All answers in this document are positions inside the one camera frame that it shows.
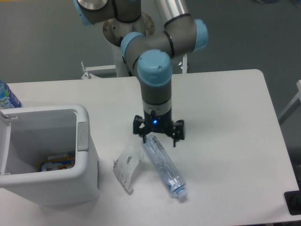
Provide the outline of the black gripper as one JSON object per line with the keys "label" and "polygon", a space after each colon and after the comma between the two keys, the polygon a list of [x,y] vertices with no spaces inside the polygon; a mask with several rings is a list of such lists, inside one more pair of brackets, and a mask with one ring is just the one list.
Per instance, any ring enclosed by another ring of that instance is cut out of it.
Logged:
{"label": "black gripper", "polygon": [[139,135],[146,143],[147,134],[155,132],[166,134],[173,139],[173,147],[184,140],[184,120],[172,121],[172,109],[163,115],[152,116],[144,111],[144,119],[136,115],[133,120],[133,133]]}

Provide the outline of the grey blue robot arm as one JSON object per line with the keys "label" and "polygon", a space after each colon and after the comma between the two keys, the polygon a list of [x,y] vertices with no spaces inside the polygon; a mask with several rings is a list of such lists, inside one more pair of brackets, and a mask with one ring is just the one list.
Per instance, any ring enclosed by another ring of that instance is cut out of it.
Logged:
{"label": "grey blue robot arm", "polygon": [[183,0],[156,1],[164,24],[157,34],[147,30],[139,0],[76,0],[74,6],[84,24],[112,22],[110,43],[120,48],[128,73],[139,80],[144,116],[134,117],[133,133],[143,139],[155,132],[183,140],[184,121],[172,120],[171,61],[206,46],[204,22],[191,16]]}

